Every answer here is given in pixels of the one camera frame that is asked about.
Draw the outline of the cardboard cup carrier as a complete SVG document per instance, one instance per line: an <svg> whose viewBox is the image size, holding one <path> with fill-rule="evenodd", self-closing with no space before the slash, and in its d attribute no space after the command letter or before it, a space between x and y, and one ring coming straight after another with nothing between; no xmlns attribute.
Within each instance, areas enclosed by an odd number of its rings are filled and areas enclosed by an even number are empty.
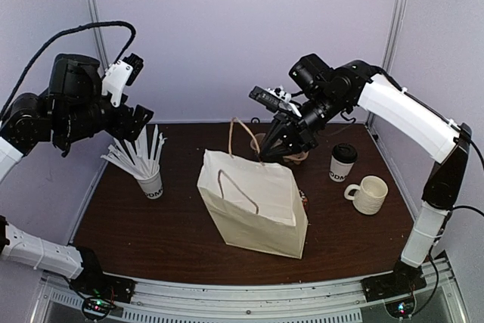
<svg viewBox="0 0 484 323"><path fill-rule="evenodd" d="M250 148L253 150L254 154L258 156L257 146L262 145L262 141L265 137L265 133L256 133L255 138L250 140ZM267 159L268 163L284 163L284 164L295 164L300 165L309 156L308 151L302 151L298 154L291 154L283 157L269 157Z"/></svg>

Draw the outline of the black plastic cup lid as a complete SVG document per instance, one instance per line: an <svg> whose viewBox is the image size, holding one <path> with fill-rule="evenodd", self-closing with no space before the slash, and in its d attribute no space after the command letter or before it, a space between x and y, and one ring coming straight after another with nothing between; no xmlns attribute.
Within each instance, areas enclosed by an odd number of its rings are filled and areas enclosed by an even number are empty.
<svg viewBox="0 0 484 323"><path fill-rule="evenodd" d="M354 163L358 159L358 152L349 143L339 143L333 147L332 157L341 163Z"/></svg>

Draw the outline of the white paper cup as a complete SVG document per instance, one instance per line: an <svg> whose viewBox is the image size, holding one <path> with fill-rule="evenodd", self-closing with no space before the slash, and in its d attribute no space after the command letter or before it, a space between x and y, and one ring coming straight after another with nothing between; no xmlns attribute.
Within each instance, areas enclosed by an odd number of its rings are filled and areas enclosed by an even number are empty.
<svg viewBox="0 0 484 323"><path fill-rule="evenodd" d="M331 157L329 177L334 182L344 182L346 177L351 172L354 163L346 163L338 160L336 157Z"/></svg>

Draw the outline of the cream paper bag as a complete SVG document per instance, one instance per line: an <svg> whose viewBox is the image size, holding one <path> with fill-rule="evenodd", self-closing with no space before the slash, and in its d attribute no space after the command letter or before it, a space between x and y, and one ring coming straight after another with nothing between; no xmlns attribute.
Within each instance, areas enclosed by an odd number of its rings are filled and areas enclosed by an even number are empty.
<svg viewBox="0 0 484 323"><path fill-rule="evenodd" d="M206 149L197 189L225 244L302 259L309 221L291 169Z"/></svg>

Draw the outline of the paper cup with straws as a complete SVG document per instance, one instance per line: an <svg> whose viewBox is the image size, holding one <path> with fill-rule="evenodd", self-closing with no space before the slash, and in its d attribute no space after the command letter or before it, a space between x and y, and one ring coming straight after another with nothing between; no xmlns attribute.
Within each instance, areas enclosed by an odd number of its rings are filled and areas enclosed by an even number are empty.
<svg viewBox="0 0 484 323"><path fill-rule="evenodd" d="M154 200L162 196L163 183L160 171L157 171L147 179L136 179L136 181L146 198Z"/></svg>

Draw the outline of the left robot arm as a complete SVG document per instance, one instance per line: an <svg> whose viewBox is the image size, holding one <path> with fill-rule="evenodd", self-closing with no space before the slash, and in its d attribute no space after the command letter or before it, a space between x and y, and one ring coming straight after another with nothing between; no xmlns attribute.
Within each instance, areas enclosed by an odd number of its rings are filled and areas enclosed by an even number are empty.
<svg viewBox="0 0 484 323"><path fill-rule="evenodd" d="M104 75L100 63L80 54L54 59L49 85L40 95L23 93L1 117L1 177L42 142L68 155L72 143L106 132L135 141L154 113L126 105L123 90L141 72L136 54L114 61ZM1 258L46 270L83 286L93 296L109 287L95 253L85 247L61 246L32 236L1 218Z"/></svg>

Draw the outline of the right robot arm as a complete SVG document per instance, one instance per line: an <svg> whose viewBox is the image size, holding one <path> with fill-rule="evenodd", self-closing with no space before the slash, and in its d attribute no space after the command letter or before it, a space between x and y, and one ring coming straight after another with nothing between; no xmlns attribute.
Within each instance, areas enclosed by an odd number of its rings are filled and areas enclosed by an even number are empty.
<svg viewBox="0 0 484 323"><path fill-rule="evenodd" d="M316 54L308 54L292 66L289 75L307 98L300 106L268 89L254 88L250 93L274 113L259 148L261 160L279 160L316 148L316 133L336 115L351 113L354 107L384 119L433 159L422 207L407 243L393 271L380 281L393 293L404 293L420 277L420 267L457 201L469 157L471 128L437 113L405 91L385 70L364 61L332 68Z"/></svg>

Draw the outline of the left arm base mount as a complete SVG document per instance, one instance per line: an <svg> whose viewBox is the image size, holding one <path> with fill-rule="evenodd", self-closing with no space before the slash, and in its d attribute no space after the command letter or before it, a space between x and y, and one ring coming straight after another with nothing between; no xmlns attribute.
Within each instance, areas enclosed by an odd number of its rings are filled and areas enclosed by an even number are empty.
<svg viewBox="0 0 484 323"><path fill-rule="evenodd" d="M135 292L135 281L113 275L105 275L101 280L86 281L80 278L70 281L72 288L86 296L102 297L116 303L130 303Z"/></svg>

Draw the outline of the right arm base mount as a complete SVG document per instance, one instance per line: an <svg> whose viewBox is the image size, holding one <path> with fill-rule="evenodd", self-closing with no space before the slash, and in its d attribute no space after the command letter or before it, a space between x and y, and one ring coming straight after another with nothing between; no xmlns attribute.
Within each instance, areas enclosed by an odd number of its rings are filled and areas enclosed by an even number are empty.
<svg viewBox="0 0 484 323"><path fill-rule="evenodd" d="M422 277L409 281L407 278L398 278L393 273L389 273L364 278L361 280L361 285L366 301L373 302L410 294L413 290L425 288L427 282Z"/></svg>

